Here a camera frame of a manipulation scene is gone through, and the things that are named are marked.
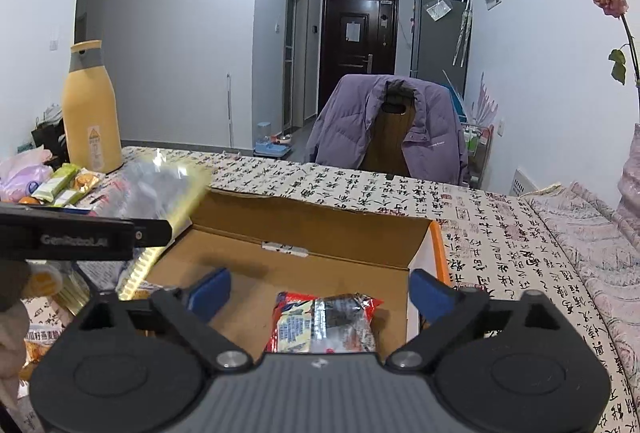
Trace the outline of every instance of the black robotic device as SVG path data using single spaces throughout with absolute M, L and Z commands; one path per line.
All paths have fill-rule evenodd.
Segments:
M 162 225 L 0 210 L 0 229 L 14 230 L 5 255 L 13 259 L 33 257 L 43 234 L 60 233 L 87 240 L 81 244 L 108 236 L 118 252 L 48 240 L 47 256 L 123 259 L 129 249 L 126 259 L 136 238 L 166 243 Z M 208 292 L 215 312 L 230 283 L 222 269 L 197 289 Z M 119 301 L 94 290 L 35 369 L 31 402 L 48 431 L 69 433 L 594 430 L 609 375 L 542 292 L 496 301 L 420 270 L 409 288 L 432 324 L 384 363 L 372 353 L 267 353 L 254 363 L 179 293 Z M 486 337 L 492 331 L 499 333 Z

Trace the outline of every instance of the gray refrigerator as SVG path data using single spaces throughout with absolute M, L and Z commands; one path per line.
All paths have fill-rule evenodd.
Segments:
M 434 21 L 426 11 L 433 1 L 415 0 L 410 75 L 443 86 L 449 85 L 450 81 L 450 85 L 464 97 L 468 52 L 462 66 L 462 46 L 455 65 L 453 58 L 466 4 L 462 0 L 450 0 L 452 10 Z

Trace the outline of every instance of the green leaf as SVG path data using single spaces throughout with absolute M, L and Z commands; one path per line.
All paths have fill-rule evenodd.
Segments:
M 616 62 L 613 65 L 613 70 L 611 71 L 611 77 L 613 77 L 617 82 L 621 82 L 624 85 L 625 78 L 626 78 L 625 65 L 622 63 Z
M 622 50 L 618 50 L 614 48 L 609 54 L 609 61 L 615 61 L 616 63 L 626 64 L 625 55 L 622 53 Z

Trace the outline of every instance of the red snack package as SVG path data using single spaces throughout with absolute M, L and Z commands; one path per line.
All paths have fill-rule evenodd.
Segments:
M 375 352 L 373 312 L 382 304 L 362 294 L 314 298 L 281 292 L 265 350 L 281 353 Z

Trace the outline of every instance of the baseboard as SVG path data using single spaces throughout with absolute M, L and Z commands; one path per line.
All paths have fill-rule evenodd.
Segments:
M 146 148 L 165 148 L 165 149 L 184 149 L 186 151 L 200 151 L 204 153 L 240 153 L 241 155 L 251 156 L 254 153 L 252 149 L 242 148 L 225 148 L 220 146 L 206 146 L 202 144 L 181 144 L 178 142 L 158 142 L 155 140 L 121 140 L 122 146 L 142 146 Z

